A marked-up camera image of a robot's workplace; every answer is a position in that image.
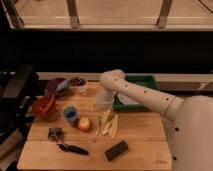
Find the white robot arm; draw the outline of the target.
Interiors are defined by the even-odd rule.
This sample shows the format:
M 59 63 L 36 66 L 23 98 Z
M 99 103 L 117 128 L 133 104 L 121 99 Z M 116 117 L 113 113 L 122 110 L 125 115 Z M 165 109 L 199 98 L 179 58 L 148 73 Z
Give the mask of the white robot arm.
M 174 123 L 172 170 L 213 171 L 213 98 L 195 95 L 186 99 L 125 80 L 122 70 L 99 77 L 96 104 L 105 111 L 121 93 Z

